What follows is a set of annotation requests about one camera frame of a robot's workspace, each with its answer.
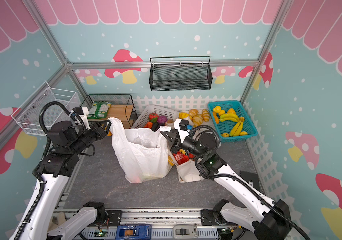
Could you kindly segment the white canvas tote bag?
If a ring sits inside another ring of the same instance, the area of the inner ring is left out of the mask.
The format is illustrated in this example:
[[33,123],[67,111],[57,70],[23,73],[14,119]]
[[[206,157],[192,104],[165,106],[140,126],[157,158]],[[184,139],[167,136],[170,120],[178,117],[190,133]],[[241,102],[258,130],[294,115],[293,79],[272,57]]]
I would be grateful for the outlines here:
[[179,166],[173,156],[173,154],[177,154],[178,152],[185,155],[194,155],[190,147],[193,145],[192,141],[182,143],[179,135],[180,127],[187,127],[187,124],[188,122],[186,120],[176,119],[174,122],[174,128],[171,131],[172,134],[170,136],[170,140],[168,141],[170,148],[168,156],[169,163],[177,167],[178,179],[180,183],[198,182],[203,180],[203,178],[199,176],[199,172],[195,167],[193,159]]

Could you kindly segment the red chips bag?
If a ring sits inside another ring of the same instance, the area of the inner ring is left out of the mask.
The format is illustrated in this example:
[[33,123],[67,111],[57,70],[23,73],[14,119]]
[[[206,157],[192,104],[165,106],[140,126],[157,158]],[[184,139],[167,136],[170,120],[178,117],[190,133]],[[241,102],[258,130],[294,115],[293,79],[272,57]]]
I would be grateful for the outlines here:
[[180,152],[173,154],[173,156],[179,166],[195,158],[192,154],[185,155]]

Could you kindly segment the white plastic grocery bag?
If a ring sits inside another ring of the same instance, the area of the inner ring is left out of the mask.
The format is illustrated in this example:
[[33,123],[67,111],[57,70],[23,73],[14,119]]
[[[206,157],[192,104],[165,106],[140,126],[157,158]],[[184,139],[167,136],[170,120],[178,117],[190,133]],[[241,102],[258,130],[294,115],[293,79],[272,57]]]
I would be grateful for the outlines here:
[[162,126],[154,132],[148,128],[124,129],[117,118],[109,121],[112,146],[129,183],[140,184],[169,173],[168,141],[162,133],[170,131],[170,127]]

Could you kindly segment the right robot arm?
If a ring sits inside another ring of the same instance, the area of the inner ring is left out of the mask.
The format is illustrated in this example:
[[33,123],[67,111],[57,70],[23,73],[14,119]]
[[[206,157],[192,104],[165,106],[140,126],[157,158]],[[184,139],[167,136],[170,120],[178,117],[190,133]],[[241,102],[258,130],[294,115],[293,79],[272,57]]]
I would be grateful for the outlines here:
[[174,128],[161,127],[173,154],[184,150],[193,155],[196,169],[206,180],[215,181],[234,195],[243,205],[239,208],[223,200],[214,208],[220,225],[238,224],[254,233],[258,240],[284,240],[291,230],[304,239],[310,237],[291,219],[289,206],[283,200],[275,202],[243,180],[218,154],[220,135],[208,125],[192,127],[187,120],[177,119]]

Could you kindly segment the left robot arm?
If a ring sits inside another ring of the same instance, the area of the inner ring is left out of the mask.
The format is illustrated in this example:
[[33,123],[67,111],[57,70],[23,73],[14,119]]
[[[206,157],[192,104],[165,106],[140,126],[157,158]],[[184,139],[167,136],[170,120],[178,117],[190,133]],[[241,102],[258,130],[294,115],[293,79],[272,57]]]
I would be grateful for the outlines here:
[[[57,122],[47,129],[46,111],[59,106],[70,118]],[[62,103],[54,101],[43,106],[39,124],[46,134],[47,143],[42,158],[32,171],[36,188],[19,222],[12,240],[71,240],[80,235],[88,225],[100,227],[107,223],[109,215],[100,202],[87,202],[74,216],[54,230],[49,224],[62,193],[85,150],[94,148],[94,142],[104,139],[111,121],[88,123],[86,108],[69,111]]]

